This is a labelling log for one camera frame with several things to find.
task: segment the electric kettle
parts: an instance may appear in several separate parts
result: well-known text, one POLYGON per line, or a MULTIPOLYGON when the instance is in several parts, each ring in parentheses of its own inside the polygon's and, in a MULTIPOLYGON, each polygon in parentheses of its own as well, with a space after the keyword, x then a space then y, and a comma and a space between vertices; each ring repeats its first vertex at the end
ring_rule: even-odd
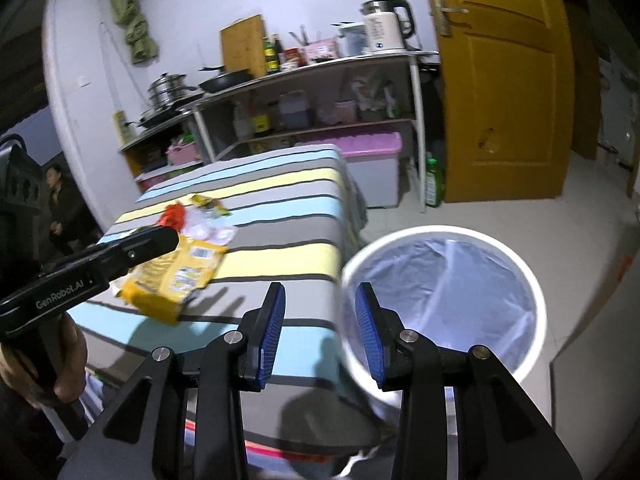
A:
POLYGON ((372 54, 403 52, 404 40, 415 33, 414 14, 406 0, 371 0, 364 2, 360 12, 364 14, 364 25, 372 54), (403 7, 409 22, 400 22, 395 9, 403 7))

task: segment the barcode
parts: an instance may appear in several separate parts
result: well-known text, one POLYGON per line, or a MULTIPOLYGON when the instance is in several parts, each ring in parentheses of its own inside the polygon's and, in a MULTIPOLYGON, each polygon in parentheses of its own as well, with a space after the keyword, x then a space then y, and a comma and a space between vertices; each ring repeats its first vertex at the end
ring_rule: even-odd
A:
POLYGON ((211 257, 211 249, 203 249, 201 247, 194 247, 191 249, 191 256, 195 258, 210 258, 211 257))

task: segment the yellow stripe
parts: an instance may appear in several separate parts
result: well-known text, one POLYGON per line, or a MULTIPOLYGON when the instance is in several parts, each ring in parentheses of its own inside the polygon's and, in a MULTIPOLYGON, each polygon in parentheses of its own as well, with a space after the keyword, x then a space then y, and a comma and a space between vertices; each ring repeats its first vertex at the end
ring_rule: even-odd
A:
MULTIPOLYGON (((221 189, 215 189, 212 191, 198 192, 198 194, 208 196, 210 198, 226 198, 229 196, 239 195, 242 193, 249 193, 252 191, 269 189, 270 187, 287 186, 289 184, 298 184, 300 182, 311 182, 313 180, 321 180, 321 179, 333 180, 340 186, 342 185, 342 179, 338 171, 332 168, 317 168, 316 170, 304 170, 304 171, 297 171, 294 173, 283 173, 281 175, 267 176, 265 178, 260 178, 258 180, 252 180, 251 182, 243 182, 242 184, 235 184, 234 186, 223 187, 221 189)), ((122 222, 128 222, 130 220, 135 220, 136 218, 141 218, 143 216, 161 213, 162 211, 164 211, 164 208, 167 207, 169 204, 174 204, 176 202, 180 202, 183 205, 191 205, 192 202, 190 200, 190 197, 192 195, 194 195, 194 193, 189 193, 179 198, 175 198, 174 200, 161 202, 159 204, 150 205, 148 207, 143 207, 142 209, 136 209, 134 211, 124 213, 122 216, 120 216, 120 218, 118 218, 118 220, 116 221, 116 224, 120 224, 122 222)))
POLYGON ((339 273, 340 251, 331 244, 317 243, 226 254, 214 279, 325 274, 337 280, 339 273))

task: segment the person in dark clothing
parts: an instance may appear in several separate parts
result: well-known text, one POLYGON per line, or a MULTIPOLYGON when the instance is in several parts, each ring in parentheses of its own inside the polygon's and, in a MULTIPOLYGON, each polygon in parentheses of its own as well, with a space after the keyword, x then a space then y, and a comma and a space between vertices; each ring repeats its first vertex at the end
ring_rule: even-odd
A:
POLYGON ((78 186, 63 173, 59 165, 54 164, 47 170, 47 186, 51 188, 49 240, 54 247, 69 256, 74 252, 69 242, 79 240, 82 248, 95 243, 97 223, 84 203, 78 186))

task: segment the bolt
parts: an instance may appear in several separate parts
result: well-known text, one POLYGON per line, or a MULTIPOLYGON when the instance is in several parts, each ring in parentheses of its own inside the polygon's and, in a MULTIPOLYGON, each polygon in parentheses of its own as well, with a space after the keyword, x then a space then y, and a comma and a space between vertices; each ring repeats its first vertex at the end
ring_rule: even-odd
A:
POLYGON ((474 346, 474 349, 472 350, 472 353, 473 353, 474 357, 477 357, 478 359, 488 359, 489 357, 491 357, 491 350, 489 350, 484 345, 476 345, 476 346, 474 346))
POLYGON ((238 332, 238 330, 232 330, 231 332, 227 332, 225 334, 225 341, 232 345, 233 343, 238 343, 242 341, 242 332, 238 332))
POLYGON ((415 330, 402 330, 400 339, 405 343, 415 343, 418 341, 418 333, 415 330))
POLYGON ((161 346, 153 351, 151 357, 156 361, 164 361, 169 355, 171 355, 171 351, 166 346, 161 346))

